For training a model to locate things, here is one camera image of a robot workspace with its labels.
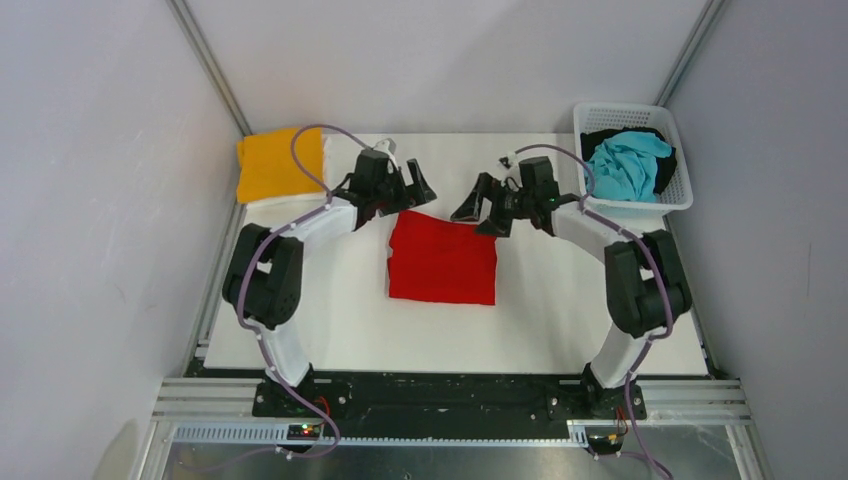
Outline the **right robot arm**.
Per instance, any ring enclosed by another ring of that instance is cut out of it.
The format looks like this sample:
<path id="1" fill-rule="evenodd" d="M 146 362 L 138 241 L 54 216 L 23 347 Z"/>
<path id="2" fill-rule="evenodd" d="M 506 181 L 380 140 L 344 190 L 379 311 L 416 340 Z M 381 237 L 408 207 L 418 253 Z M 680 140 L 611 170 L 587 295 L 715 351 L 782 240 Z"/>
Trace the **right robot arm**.
<path id="1" fill-rule="evenodd" d="M 655 342 L 669 337 L 692 306 L 692 295 L 675 241 L 665 230 L 636 233 L 560 191 L 547 157 L 518 164 L 516 187 L 481 173 L 453 222 L 472 223 L 478 234 L 507 238 L 516 220 L 527 220 L 551 237 L 569 242 L 603 264 L 605 298 L 612 325 L 586 364 L 580 394 L 584 410 L 608 416 L 632 391 L 637 371 Z"/>

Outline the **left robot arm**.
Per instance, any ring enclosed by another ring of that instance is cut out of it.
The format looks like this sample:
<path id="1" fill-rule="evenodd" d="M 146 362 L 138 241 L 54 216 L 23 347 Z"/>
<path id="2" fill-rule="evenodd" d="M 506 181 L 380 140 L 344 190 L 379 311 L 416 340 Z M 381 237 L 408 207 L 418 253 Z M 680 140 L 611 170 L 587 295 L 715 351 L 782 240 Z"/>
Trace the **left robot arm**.
<path id="1" fill-rule="evenodd" d="M 388 216 L 436 200 L 416 159 L 399 167 L 391 154 L 366 148 L 322 206 L 275 229 L 243 226 L 222 286 L 239 324 L 257 338 L 268 376 L 281 384 L 277 403 L 292 416 L 314 406 L 304 382 L 312 365 L 294 328 L 306 258 L 325 244 Z"/>

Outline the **red t-shirt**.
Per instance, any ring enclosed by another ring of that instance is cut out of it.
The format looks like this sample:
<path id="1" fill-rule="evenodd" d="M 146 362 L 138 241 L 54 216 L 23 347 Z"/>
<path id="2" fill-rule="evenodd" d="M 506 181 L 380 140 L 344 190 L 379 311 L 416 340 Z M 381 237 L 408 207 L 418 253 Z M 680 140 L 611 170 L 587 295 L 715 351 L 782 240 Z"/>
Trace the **red t-shirt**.
<path id="1" fill-rule="evenodd" d="M 496 304 L 496 239 L 473 225 L 414 211 L 398 215 L 389 237 L 388 296 L 427 303 Z"/>

